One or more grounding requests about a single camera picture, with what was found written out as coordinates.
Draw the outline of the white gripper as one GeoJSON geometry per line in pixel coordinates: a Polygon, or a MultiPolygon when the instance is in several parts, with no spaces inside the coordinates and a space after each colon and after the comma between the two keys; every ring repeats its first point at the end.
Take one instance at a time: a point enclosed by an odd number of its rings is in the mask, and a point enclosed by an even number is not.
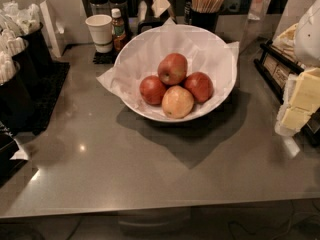
{"type": "Polygon", "coordinates": [[[320,0],[301,17],[294,36],[294,54],[307,68],[299,75],[290,74],[285,84],[275,132],[294,136],[320,108],[320,0]]]}

